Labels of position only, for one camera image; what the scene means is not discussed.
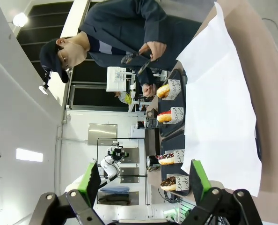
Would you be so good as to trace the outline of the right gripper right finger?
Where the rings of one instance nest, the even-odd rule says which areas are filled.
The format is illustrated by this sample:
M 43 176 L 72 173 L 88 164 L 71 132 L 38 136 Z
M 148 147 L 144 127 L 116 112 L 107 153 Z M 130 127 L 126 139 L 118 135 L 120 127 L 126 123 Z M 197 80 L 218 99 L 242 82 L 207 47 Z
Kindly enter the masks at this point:
M 191 161 L 189 184 L 196 206 L 187 214 L 184 225 L 205 225 L 219 217 L 226 219 L 229 225 L 262 224 L 249 191 L 238 189 L 229 193 L 213 187 L 199 160 Z

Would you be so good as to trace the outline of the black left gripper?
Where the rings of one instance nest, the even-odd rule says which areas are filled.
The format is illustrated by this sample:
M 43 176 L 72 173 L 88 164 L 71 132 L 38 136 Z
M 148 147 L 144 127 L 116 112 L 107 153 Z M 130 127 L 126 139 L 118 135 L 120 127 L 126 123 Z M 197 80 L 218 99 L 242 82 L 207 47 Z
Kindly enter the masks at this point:
M 123 145 L 119 142 L 112 142 L 111 147 L 107 150 L 107 154 L 111 156 L 111 159 L 115 162 L 120 162 L 123 158 L 129 157 L 129 153 L 124 150 Z

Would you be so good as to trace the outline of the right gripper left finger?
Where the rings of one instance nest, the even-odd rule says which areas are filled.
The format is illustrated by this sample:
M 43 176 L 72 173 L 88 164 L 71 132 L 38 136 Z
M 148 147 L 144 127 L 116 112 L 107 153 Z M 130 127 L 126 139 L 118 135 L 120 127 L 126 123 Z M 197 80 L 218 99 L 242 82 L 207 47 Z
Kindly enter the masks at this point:
M 52 192 L 40 196 L 35 207 L 35 224 L 63 225 L 68 218 L 76 218 L 80 225 L 103 225 L 93 209 L 100 184 L 97 163 L 90 163 L 76 189 L 61 196 Z

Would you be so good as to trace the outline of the person's right hand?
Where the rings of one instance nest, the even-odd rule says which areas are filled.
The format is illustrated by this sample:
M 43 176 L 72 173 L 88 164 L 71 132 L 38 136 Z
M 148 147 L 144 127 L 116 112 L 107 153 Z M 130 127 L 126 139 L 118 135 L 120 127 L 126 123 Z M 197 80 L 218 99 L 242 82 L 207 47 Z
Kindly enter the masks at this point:
M 144 84 L 142 86 L 143 96 L 147 98 L 154 97 L 157 92 L 157 87 L 155 84 Z

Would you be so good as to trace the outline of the person's left hand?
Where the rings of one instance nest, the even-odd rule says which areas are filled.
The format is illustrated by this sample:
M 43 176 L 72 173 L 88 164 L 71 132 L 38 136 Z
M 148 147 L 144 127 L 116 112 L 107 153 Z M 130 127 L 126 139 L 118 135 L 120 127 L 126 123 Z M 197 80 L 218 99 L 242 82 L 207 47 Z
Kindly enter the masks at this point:
M 149 41 L 142 45 L 139 53 L 142 54 L 148 50 L 151 51 L 150 58 L 151 61 L 159 59 L 165 52 L 167 45 L 157 41 Z

